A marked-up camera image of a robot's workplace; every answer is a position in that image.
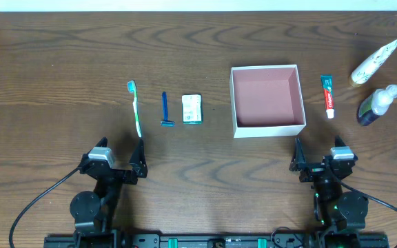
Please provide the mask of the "blue disposable razor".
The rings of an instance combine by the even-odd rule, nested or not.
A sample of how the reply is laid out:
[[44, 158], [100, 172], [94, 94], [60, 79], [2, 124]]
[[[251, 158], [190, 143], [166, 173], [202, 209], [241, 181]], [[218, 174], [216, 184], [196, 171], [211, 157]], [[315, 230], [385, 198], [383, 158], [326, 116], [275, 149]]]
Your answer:
[[162, 107], [163, 107], [163, 120], [161, 121], [161, 126], [163, 127], [174, 127], [175, 122], [169, 120], [168, 106], [167, 106], [167, 94], [163, 92], [161, 94]]

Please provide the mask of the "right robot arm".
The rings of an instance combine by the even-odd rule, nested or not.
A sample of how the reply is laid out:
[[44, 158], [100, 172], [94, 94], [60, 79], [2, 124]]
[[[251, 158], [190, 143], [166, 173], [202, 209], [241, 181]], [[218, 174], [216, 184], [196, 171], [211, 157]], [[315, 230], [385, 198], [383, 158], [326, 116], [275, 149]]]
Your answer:
[[352, 174], [357, 155], [340, 137], [321, 162], [309, 163], [299, 138], [289, 170], [299, 172], [299, 181], [311, 183], [314, 215], [322, 229], [304, 237], [304, 247], [362, 247], [359, 231], [365, 228], [368, 200], [359, 193], [343, 191], [342, 179]]

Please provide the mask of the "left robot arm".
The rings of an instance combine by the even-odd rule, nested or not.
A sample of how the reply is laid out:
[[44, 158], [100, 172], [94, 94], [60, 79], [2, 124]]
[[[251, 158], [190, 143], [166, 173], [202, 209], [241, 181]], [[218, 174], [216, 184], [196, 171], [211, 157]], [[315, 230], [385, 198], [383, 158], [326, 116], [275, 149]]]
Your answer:
[[78, 170], [96, 180], [92, 191], [78, 193], [70, 203], [74, 218], [76, 247], [127, 247], [127, 238], [112, 227], [112, 221], [123, 185], [135, 185], [147, 176], [144, 142], [140, 139], [131, 155], [131, 169], [115, 169], [115, 158], [102, 138], [82, 155]]

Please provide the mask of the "clear pump bottle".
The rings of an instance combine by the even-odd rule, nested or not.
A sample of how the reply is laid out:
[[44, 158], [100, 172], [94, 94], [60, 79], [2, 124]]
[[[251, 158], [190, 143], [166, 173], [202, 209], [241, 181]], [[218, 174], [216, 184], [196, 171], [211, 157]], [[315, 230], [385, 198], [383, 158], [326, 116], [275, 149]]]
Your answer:
[[377, 89], [359, 105], [356, 115], [358, 123], [362, 126], [370, 125], [387, 112], [396, 98], [397, 85]]

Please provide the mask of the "white box pink interior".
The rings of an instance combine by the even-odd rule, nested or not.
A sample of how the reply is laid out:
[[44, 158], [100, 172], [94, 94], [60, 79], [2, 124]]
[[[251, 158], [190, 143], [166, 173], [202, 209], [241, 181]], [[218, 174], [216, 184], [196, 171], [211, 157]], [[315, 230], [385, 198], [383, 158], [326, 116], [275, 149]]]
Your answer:
[[232, 67], [234, 138], [296, 136], [306, 127], [297, 65]]

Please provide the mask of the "green white soap box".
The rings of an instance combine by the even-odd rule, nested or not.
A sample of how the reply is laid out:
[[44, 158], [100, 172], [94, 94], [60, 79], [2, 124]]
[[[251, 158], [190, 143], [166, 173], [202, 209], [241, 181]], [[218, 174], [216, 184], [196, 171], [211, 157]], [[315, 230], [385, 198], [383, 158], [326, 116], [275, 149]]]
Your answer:
[[186, 94], [182, 98], [184, 124], [199, 125], [203, 122], [202, 97], [200, 94]]

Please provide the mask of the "red green toothpaste tube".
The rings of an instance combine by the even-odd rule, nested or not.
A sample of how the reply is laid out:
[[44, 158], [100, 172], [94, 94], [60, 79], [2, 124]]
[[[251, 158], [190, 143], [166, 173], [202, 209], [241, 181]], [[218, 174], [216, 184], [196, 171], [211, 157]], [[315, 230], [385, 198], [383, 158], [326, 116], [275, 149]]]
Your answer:
[[332, 119], [334, 118], [333, 76], [325, 74], [321, 75], [320, 79], [323, 85], [326, 114], [329, 119]]

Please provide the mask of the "white lotion tube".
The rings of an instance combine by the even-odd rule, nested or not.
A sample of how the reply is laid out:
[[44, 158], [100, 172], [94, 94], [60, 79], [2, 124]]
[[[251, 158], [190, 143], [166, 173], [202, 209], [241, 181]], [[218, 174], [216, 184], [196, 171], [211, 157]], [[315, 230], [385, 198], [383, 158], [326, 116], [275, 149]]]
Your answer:
[[349, 76], [349, 83], [353, 87], [360, 87], [366, 83], [397, 48], [397, 39], [379, 48], [368, 56]]

